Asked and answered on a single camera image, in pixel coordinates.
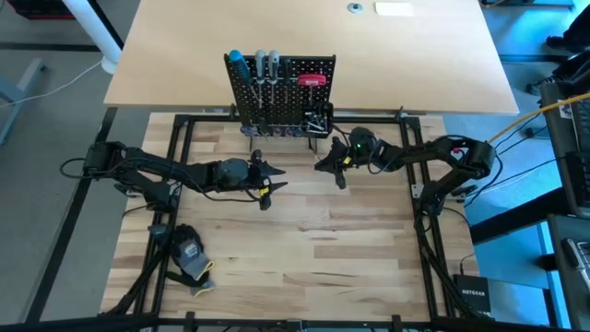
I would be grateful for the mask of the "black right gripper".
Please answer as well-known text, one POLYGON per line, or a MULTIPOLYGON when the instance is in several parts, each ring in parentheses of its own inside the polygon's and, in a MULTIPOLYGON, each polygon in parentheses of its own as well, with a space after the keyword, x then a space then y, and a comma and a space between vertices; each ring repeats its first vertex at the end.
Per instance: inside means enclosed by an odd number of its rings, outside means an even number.
POLYGON ((374 133, 365 127, 354 127, 343 143, 337 136, 332 137, 328 155, 317 161, 313 168, 318 172, 341 173, 346 168, 372 164, 381 167, 380 147, 374 133))

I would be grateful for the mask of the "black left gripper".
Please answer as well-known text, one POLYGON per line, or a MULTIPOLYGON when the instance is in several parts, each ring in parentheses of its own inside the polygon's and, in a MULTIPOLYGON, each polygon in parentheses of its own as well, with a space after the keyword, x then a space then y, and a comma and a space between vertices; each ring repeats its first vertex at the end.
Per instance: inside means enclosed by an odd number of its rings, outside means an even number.
POLYGON ((217 191, 242 191, 258 190, 269 184, 269 193, 272 194, 288 182, 270 184, 270 176, 285 173, 264 164, 261 150, 256 149, 249 160, 231 158, 220 161, 214 172, 214 185, 217 191))

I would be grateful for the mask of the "grey black handled screwdriver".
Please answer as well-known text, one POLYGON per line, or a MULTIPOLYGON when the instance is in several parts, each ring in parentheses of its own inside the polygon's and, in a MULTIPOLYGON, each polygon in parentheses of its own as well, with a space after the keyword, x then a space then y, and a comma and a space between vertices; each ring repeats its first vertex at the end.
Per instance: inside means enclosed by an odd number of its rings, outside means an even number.
POLYGON ((262 93, 262 86, 266 80, 266 52, 263 50, 257 50, 254 55, 255 60, 255 67, 256 67, 256 83, 258 87, 258 108, 262 109, 263 104, 263 93, 262 93))
POLYGON ((280 53, 277 50, 272 50, 268 56, 268 75, 269 75, 269 83, 271 85, 271 99, 270 104, 273 105, 275 103, 275 85, 278 81, 278 68, 280 63, 280 53))

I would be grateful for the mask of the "teal black handled screwdriver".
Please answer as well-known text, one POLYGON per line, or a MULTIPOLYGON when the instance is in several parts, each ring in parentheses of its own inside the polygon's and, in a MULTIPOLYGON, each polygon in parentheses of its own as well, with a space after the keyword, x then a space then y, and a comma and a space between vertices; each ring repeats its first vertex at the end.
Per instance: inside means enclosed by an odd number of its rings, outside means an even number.
POLYGON ((260 97, 256 94, 253 86, 254 80, 252 78, 250 68, 246 63, 242 53, 238 50, 231 50, 229 53, 229 60, 238 77, 242 80, 244 85, 250 89, 258 105, 261 105, 260 97))

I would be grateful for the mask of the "black pegboard bin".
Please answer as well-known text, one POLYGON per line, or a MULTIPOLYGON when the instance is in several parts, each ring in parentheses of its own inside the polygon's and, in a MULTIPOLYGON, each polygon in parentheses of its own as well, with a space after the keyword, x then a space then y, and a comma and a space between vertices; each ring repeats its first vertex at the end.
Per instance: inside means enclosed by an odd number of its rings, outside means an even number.
POLYGON ((329 137, 329 135, 332 133, 333 131, 333 115, 334 115, 334 106, 331 102, 316 102, 314 104, 310 104, 304 107, 303 109, 303 120, 301 122, 301 129, 303 131, 302 135, 306 136, 306 137, 311 137, 311 138, 327 138, 329 137), (307 121, 304 118, 304 112, 306 110, 318 110, 318 111, 322 111, 324 113, 324 119, 322 122, 317 121, 318 123, 321 123, 322 126, 324 127, 324 132, 322 134, 315 134, 315 133, 309 133, 305 131, 305 127, 304 127, 304 123, 307 121))

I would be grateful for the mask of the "black metal pegboard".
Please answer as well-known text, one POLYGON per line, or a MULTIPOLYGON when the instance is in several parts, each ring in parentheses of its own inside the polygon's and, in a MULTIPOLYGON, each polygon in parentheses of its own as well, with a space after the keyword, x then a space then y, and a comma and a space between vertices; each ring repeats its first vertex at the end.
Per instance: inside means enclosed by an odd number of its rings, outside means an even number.
MULTIPOLYGON (((268 75, 268 56, 270 52, 265 52, 265 77, 268 75)), ((254 54, 244 55, 248 64, 253 80, 256 79, 256 67, 254 54)), ((313 89, 313 103, 331 102, 331 91, 336 72, 336 56, 295 56, 280 55, 278 68, 278 77, 283 78, 283 62, 286 58, 291 59, 291 77, 297 77, 301 74, 323 74, 327 77, 327 83, 323 87, 313 89)), ((229 53, 223 55, 223 60, 227 69, 230 80, 231 93, 234 102, 230 106, 230 118, 238 121, 243 125, 255 126, 259 117, 265 117, 266 125, 298 125, 301 126, 303 120, 303 109, 310 105, 308 102, 309 92, 305 87, 298 84, 291 84, 289 89, 289 102, 285 103, 284 84, 278 82, 275 85, 275 103, 270 104, 271 85, 265 82, 262 86, 263 104, 262 109, 258 108, 258 103, 250 89, 244 85, 242 80, 234 71, 229 60, 229 53)), ((253 83, 256 94, 258 95, 257 83, 253 83)), ((316 141, 320 138, 306 137, 309 141, 309 148, 317 149, 316 141)))

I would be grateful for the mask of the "grey black work glove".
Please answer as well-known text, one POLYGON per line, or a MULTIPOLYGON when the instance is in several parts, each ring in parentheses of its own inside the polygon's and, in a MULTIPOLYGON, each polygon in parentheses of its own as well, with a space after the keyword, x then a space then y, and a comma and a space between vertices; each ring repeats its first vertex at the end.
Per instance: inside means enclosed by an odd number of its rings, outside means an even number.
POLYGON ((204 292, 212 291, 215 287, 215 283, 212 281, 209 271, 205 272, 198 279, 194 279, 191 275, 185 272, 178 274, 171 271, 167 271, 165 277, 188 287, 193 296, 199 296, 204 292))
POLYGON ((215 265, 205 253, 199 234, 189 225, 175 227, 171 237, 171 258, 182 272, 200 281, 215 265))

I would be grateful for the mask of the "white pad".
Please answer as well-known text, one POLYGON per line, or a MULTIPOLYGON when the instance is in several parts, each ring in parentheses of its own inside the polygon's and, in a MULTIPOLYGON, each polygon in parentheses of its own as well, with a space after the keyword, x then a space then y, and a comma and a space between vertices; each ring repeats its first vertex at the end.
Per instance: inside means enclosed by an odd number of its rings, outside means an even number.
POLYGON ((407 2, 375 2, 375 12, 384 17, 413 17, 414 6, 407 2))

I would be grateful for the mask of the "light wooden desk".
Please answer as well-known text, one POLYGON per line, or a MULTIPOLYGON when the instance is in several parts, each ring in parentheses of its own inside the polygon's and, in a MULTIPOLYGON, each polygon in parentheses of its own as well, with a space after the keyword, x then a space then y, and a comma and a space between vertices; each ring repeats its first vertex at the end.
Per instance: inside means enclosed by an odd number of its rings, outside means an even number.
POLYGON ((141 0, 105 103, 228 104, 231 50, 335 55, 341 109, 518 112, 478 0, 141 0), (375 2, 414 16, 379 16, 375 2))

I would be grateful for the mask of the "grey desk foot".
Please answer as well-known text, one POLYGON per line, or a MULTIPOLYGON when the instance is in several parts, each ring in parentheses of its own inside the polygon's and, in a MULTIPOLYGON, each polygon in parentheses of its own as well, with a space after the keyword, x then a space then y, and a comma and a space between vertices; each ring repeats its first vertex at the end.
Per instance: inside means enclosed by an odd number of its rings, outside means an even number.
POLYGON ((6 101, 5 108, 8 109, 6 121, 0 125, 0 146, 7 142, 10 131, 22 108, 22 104, 30 97, 30 90, 39 74, 45 71, 46 65, 42 59, 35 58, 30 62, 18 83, 13 83, 7 78, 0 76, 0 101, 6 101))

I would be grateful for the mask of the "person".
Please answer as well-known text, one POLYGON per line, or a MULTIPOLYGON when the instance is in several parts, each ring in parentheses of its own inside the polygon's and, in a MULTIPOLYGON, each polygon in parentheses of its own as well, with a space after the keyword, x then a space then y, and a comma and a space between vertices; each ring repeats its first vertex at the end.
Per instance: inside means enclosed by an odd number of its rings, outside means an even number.
POLYGON ((547 37, 546 45, 575 56, 561 63, 548 77, 526 84, 525 92, 538 96, 544 84, 557 84, 566 98, 590 91, 590 4, 561 36, 547 37))

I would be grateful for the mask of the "red crate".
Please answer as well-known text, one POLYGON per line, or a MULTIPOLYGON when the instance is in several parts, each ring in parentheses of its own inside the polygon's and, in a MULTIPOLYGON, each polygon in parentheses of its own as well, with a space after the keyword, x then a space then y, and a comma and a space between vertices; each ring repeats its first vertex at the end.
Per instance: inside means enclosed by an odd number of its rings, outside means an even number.
POLYGON ((62 0, 6 0, 16 13, 26 19, 74 19, 62 0))

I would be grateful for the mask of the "black aluminium table frame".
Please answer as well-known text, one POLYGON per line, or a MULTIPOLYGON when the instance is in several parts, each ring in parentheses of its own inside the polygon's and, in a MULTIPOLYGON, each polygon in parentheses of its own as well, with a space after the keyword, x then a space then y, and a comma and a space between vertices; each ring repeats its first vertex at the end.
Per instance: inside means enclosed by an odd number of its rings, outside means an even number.
POLYGON ((347 186, 317 172, 316 153, 297 138, 249 140, 226 116, 154 113, 144 150, 188 163, 248 158, 255 148, 283 170, 268 210, 236 193, 203 197, 183 190, 172 221, 195 228, 213 260, 212 290, 193 295, 157 267, 132 313, 217 323, 361 323, 385 327, 394 316, 425 323, 457 318, 462 307, 420 249, 440 269, 478 267, 462 208, 449 202, 437 219, 416 212, 415 190, 448 166, 423 161, 396 172, 354 168, 347 186))

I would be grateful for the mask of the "black network switch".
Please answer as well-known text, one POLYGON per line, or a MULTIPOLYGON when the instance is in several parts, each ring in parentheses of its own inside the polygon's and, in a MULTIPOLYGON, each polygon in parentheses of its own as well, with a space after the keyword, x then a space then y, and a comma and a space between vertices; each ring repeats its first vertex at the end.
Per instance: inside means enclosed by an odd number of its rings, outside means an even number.
POLYGON ((454 282, 463 299, 474 310, 481 314, 490 315, 490 289, 489 282, 486 278, 455 274, 454 282))

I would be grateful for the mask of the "white round post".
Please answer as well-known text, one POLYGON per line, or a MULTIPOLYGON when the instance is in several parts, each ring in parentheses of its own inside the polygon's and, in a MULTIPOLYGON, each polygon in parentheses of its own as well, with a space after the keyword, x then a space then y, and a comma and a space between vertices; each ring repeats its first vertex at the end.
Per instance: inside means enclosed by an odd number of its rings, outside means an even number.
POLYGON ((102 69, 113 75, 119 64, 124 43, 97 0, 62 0, 62 2, 102 53, 102 69))

